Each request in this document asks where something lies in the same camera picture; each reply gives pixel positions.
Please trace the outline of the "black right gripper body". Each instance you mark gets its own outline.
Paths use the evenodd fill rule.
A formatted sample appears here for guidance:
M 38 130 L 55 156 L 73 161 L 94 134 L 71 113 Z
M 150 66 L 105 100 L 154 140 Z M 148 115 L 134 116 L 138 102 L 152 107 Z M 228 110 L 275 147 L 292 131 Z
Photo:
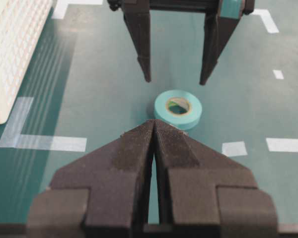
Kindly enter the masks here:
M 108 0 L 110 9 L 116 11 L 122 7 L 123 3 L 138 3 L 140 0 Z M 150 9 L 154 10 L 175 10 L 193 11 L 215 10 L 219 7 L 221 0 L 145 0 L 149 3 Z M 244 0 L 245 7 L 243 13 L 248 15 L 253 12 L 255 1 Z

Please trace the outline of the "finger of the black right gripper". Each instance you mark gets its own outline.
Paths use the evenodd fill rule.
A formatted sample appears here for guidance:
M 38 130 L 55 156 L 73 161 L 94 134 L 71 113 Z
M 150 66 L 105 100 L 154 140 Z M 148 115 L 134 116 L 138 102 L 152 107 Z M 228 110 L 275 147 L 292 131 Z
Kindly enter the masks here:
M 240 19 L 241 1 L 239 0 L 220 0 L 216 10 L 206 13 L 201 85 L 205 85 L 211 76 Z
M 148 0 L 124 0 L 124 21 L 134 43 L 145 81 L 150 75 L 150 12 Z

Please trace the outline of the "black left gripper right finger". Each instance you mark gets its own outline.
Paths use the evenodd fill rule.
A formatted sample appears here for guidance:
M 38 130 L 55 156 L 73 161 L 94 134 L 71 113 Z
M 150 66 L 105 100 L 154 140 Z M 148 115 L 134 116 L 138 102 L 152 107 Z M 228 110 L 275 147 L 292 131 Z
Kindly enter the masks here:
M 249 168 L 158 119 L 154 143 L 159 220 L 175 237 L 278 236 L 275 205 Z

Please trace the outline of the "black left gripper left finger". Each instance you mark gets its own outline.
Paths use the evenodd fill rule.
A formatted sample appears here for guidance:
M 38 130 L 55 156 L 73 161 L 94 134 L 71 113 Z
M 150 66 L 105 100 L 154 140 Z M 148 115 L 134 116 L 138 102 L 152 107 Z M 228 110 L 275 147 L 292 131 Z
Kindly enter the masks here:
M 29 238 L 131 238 L 148 219 L 154 120 L 58 169 L 37 195 Z

